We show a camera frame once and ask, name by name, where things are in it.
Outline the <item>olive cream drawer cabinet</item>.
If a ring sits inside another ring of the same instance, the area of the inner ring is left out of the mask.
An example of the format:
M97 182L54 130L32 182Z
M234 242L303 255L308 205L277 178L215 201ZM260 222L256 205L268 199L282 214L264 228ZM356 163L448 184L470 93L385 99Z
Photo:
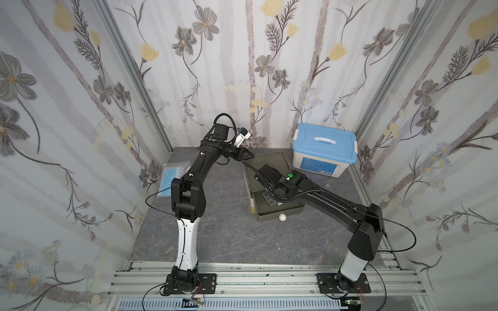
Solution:
M268 164L281 174L288 174L291 170L283 152L255 155L253 159L249 159L247 162L256 169L261 168L264 164ZM255 179L255 172L251 168L244 167L244 175L246 192L248 194L250 204L250 212L254 215L251 209L251 194L252 192L265 190L265 188Z

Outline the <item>olive top drawer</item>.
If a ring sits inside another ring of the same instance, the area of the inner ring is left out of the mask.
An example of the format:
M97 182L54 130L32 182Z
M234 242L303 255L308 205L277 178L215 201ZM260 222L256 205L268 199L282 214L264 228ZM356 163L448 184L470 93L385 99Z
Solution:
M278 202L265 190L252 192L251 196L251 209L258 222L279 219L280 215L300 214L305 206L304 203L297 201L290 203Z

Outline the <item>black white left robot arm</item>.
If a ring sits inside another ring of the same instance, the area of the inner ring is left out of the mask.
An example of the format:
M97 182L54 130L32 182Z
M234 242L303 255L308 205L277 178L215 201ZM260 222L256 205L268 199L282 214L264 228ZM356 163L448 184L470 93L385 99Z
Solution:
M211 167L220 157L243 161L254 154L243 146L251 137L245 128L235 129L235 137L228 141L229 127L215 123L198 147L198 156L190 169L171 183L172 212L178 224L178 255L167 286L173 290L192 293L200 287L197 239L200 218L206 210L204 181Z

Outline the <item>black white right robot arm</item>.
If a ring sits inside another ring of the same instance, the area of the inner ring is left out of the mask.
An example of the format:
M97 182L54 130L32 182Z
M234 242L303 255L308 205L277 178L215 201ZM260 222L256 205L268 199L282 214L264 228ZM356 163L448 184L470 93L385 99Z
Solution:
M363 270L374 260L385 234L381 208L373 203L364 206L351 202L297 171L284 176L275 168L263 165L255 170L255 179L277 202L298 200L332 217L352 233L348 251L335 276L335 284L343 293L356 288Z

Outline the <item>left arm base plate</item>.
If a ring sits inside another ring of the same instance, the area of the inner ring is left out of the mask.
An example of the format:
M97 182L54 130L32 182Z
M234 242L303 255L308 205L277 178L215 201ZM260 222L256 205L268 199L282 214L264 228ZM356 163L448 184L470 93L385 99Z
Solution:
M175 281L171 274L166 278L164 285L160 289L160 294L168 295L213 295L217 287L217 274L201 273L198 275L197 281L192 288L187 285L181 285L179 281Z

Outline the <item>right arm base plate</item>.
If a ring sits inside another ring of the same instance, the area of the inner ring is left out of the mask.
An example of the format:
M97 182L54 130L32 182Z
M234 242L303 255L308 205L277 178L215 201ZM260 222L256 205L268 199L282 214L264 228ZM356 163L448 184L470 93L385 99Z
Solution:
M372 292L369 280L365 273L361 273L358 280L351 281L337 273L317 273L316 280L322 294L370 294Z

